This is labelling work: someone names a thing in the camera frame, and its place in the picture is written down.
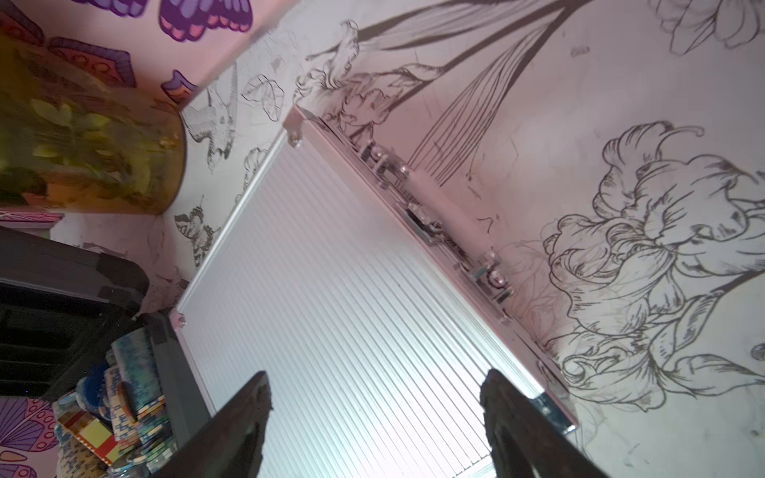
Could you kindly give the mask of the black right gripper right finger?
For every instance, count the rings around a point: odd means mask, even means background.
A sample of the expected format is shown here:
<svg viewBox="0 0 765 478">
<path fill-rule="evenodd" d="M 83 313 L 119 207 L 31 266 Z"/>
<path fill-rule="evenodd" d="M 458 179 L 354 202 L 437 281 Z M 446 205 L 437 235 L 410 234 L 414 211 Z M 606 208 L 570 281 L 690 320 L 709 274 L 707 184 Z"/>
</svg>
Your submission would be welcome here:
<svg viewBox="0 0 765 478">
<path fill-rule="evenodd" d="M 606 477 L 499 370 L 488 372 L 480 404 L 498 478 Z"/>
</svg>

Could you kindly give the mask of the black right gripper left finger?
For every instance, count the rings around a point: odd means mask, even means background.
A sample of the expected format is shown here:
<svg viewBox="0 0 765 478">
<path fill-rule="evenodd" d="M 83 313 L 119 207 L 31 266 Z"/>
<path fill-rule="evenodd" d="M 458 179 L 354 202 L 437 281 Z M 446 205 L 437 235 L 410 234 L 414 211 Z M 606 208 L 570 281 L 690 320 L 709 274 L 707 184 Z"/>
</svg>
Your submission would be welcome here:
<svg viewBox="0 0 765 478">
<path fill-rule="evenodd" d="M 268 376 L 257 372 L 157 476 L 256 477 L 271 410 Z"/>
</svg>

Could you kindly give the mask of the pink square poker case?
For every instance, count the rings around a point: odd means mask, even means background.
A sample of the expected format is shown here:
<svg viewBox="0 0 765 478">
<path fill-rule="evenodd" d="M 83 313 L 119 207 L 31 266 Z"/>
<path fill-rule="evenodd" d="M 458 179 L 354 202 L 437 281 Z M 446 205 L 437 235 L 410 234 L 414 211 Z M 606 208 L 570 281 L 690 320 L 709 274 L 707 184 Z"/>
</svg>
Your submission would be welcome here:
<svg viewBox="0 0 765 478">
<path fill-rule="evenodd" d="M 290 111 L 171 322 L 211 413 L 259 372 L 264 477 L 493 472 L 480 388 L 503 374 L 557 432 L 557 366 L 510 315 L 504 262 L 426 238 L 342 135 Z"/>
</svg>

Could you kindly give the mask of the dark grey poker case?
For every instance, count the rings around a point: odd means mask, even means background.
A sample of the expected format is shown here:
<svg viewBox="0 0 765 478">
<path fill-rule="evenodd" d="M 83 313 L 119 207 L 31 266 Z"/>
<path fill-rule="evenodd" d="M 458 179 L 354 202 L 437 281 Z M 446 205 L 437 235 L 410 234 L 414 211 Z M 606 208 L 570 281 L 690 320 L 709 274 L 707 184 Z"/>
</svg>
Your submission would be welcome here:
<svg viewBox="0 0 765 478">
<path fill-rule="evenodd" d="M 141 312 L 147 292 L 149 278 L 127 259 L 2 229 L 2 396 L 51 402 L 73 390 L 113 341 L 145 328 L 173 433 L 185 445 L 210 414 L 171 312 Z"/>
</svg>

